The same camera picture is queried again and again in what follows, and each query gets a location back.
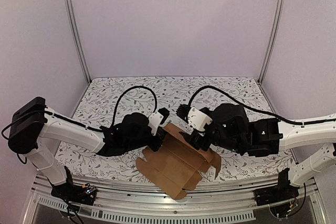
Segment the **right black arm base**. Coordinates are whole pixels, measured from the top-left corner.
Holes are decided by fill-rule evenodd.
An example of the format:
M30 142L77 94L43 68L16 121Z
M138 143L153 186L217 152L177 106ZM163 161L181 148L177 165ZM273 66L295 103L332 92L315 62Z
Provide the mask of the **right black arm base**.
M257 206L274 204L284 200L294 200L299 196L299 188L291 186L289 179L289 168L282 170L278 174L277 184L270 187L254 190L254 200ZM287 218L292 213L294 203L286 203L270 207L272 215L278 219Z

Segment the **right aluminium frame post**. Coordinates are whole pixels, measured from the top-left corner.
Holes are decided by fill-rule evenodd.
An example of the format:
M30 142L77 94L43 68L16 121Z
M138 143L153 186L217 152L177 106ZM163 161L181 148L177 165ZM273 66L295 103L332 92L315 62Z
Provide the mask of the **right aluminium frame post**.
M266 78L268 66L271 60L272 52L276 43L276 38L280 26L280 21L281 21L281 16L282 16L282 11L284 8L284 2L285 0L277 0L276 1L276 8L275 8L275 14L274 14L274 19L272 22L272 27L270 31L270 36L268 39L266 51L265 51L265 56L263 59L263 63L261 66L261 70L257 79L258 84L261 86Z

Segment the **aluminium front rail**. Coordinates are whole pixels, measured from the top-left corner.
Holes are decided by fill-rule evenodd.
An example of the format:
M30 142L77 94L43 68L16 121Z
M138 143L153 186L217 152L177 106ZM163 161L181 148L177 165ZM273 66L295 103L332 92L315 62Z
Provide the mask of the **aluminium front rail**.
M76 184L89 182L98 188L92 206L78 205L85 223L328 223L316 182L299 190L302 207L292 217L277 219L270 206L258 206L254 190L276 183L277 177L200 183L184 199L173 200L150 183L123 182L75 176Z

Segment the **brown cardboard paper box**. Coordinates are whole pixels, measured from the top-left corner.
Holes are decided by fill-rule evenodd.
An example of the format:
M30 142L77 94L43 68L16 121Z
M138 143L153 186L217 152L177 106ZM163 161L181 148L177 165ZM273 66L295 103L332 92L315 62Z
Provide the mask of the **brown cardboard paper box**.
M221 170L221 157L212 149L195 150L182 137L182 129L169 123L163 130L166 137L158 151L146 147L144 159L137 158L136 168L150 182L174 200L186 197L202 180L201 173L215 168L217 177Z

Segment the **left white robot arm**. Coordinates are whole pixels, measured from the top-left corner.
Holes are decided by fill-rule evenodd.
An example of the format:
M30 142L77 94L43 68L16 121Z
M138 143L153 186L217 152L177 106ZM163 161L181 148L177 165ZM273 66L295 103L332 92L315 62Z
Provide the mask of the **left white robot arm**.
M124 116L121 123L97 129L56 113L44 98L36 97L13 114L12 122L4 128L9 135L4 138L14 153L24 155L52 185L58 186L61 195L73 200L78 188L68 181L66 169L43 144L44 139L77 145L103 157L121 156L145 146L156 152L165 138L162 125L169 114L166 108L150 116L134 112Z

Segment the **left aluminium frame post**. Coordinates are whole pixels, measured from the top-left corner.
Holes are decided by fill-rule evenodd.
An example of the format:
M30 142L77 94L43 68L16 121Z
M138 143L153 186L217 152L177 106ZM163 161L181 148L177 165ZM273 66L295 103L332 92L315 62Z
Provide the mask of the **left aluminium frame post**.
M68 16L70 31L72 34L72 38L73 38L75 50L78 56L78 60L81 66L81 70L82 70L86 83L90 84L92 82L92 77L90 75L89 67L85 59L85 54L84 54L84 50L82 47L80 34L79 34L77 22L76 22L74 5L73 5L72 0L64 0L64 1L65 1L67 16Z

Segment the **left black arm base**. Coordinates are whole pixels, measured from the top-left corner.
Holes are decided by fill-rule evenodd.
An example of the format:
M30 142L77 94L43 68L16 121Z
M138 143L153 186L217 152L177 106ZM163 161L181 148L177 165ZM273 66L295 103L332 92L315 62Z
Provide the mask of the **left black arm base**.
M73 183L70 170L65 166L66 180L60 185L54 185L51 182L51 195L64 200L65 202L76 202L92 206L97 195L97 187L89 183L81 186Z

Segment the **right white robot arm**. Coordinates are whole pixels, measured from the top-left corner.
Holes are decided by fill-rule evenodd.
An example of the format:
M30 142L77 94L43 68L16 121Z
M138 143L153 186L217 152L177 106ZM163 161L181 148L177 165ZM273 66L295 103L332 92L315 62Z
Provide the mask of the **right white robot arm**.
M254 157L265 157L295 147L322 144L314 154L279 174L281 182L271 190L276 201L291 194L292 187L302 186L308 179L335 164L335 115L313 122L289 121L272 116L249 121L242 105L222 103L214 110L200 110L181 104L176 112L193 130L183 138L196 150L211 145Z

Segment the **aluminium frame post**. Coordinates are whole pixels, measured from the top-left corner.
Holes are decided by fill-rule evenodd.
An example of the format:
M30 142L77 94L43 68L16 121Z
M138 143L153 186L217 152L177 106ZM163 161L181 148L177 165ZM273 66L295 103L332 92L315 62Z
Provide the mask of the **aluminium frame post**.
M261 86L266 78L268 66L271 60L272 52L276 43L276 38L280 26L280 21L281 21L281 16L282 16L282 11L284 8L284 2L285 0L277 0L276 1L276 8L275 8L275 14L274 14L274 19L272 22L272 27L270 31L270 36L268 39L266 51L265 51L265 56L263 59L263 63L261 66L261 70L257 79L258 84Z
M85 59L85 54L84 54L84 50L82 47L80 34L79 34L77 22L76 22L74 5L73 5L72 0L64 0L64 1L65 1L67 16L68 16L70 31L72 34L72 38L73 38L75 50L78 56L78 60L81 66L81 70L82 70L86 83L90 84L92 82L92 77L90 75L89 67Z

